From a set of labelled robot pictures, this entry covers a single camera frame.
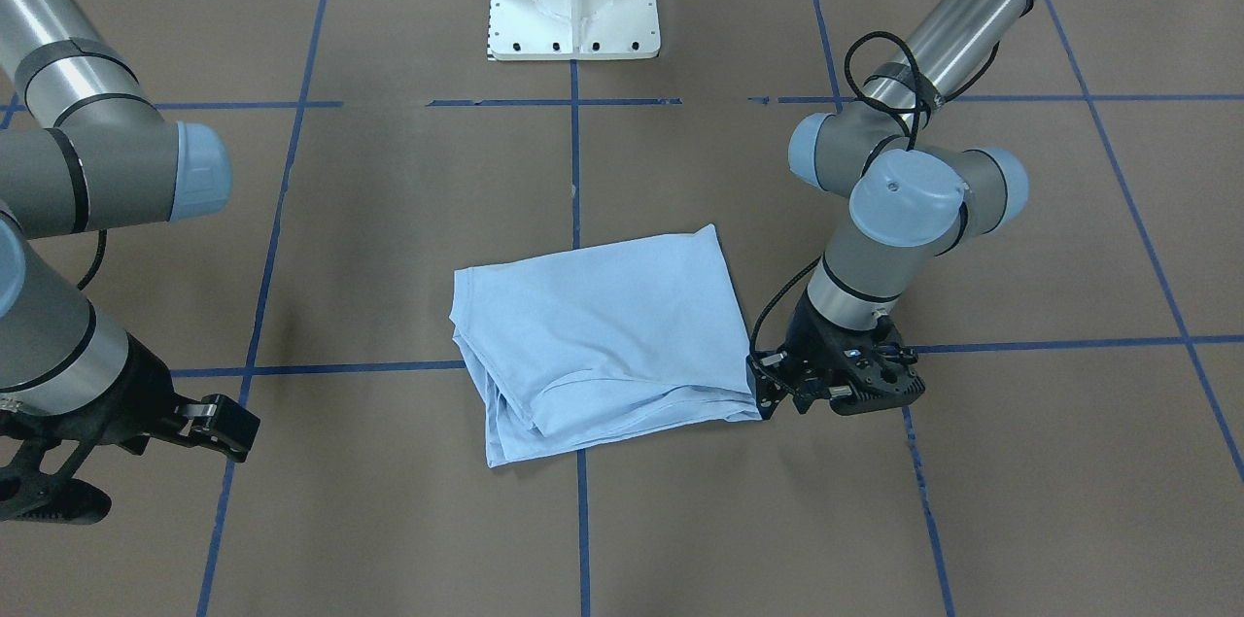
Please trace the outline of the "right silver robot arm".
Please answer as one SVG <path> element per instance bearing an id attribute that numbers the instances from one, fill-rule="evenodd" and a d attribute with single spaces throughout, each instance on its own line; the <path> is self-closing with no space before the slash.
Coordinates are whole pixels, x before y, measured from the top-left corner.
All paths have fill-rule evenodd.
<path id="1" fill-rule="evenodd" d="M 2 73 L 32 131 L 2 133 L 4 521 L 90 525 L 106 493 L 77 479 L 100 447 L 152 440 L 245 462 L 258 415 L 230 396 L 174 391 L 168 364 L 58 275 L 34 241 L 218 213 L 231 194 L 221 138 L 164 119 L 76 0 L 1 0 Z"/>

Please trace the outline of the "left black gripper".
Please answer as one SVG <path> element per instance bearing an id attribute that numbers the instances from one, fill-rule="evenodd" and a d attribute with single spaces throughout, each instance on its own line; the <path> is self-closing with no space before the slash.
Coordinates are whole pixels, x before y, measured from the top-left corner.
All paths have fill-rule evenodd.
<path id="1" fill-rule="evenodd" d="M 917 361 L 889 316 L 853 332 L 821 316 L 802 295 L 782 345 L 746 355 L 746 369 L 758 409 L 769 420 L 786 399 L 801 414 L 815 401 L 826 401 L 838 415 L 914 404 L 927 391 Z"/>

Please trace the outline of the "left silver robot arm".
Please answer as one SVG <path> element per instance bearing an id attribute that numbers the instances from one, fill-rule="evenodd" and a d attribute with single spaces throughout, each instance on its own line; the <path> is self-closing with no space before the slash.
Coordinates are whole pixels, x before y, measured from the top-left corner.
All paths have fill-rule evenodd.
<path id="1" fill-rule="evenodd" d="M 1013 221 L 1029 202 L 1021 160 L 990 146 L 937 146 L 931 121 L 995 58 L 1039 0 L 940 0 L 916 31 L 875 31 L 843 56 L 851 100 L 801 119 L 789 165 L 842 197 L 843 219 L 806 280 L 782 342 L 751 346 L 746 374 L 759 415 L 825 401 L 838 415 L 914 404 L 927 387 L 894 311 L 934 257 Z"/>

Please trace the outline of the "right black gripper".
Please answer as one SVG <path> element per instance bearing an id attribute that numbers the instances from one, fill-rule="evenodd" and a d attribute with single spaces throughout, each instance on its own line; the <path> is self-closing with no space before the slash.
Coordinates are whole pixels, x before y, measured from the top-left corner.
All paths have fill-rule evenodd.
<path id="1" fill-rule="evenodd" d="M 58 415 L 2 413 L 2 435 L 19 448 L 1 471 L 1 519 L 66 525 L 104 519 L 111 498 L 75 476 L 97 447 L 142 455 L 158 439 L 243 463 L 259 428 L 260 418 L 229 396 L 178 394 L 164 361 L 131 337 L 119 379 L 90 404 Z"/>

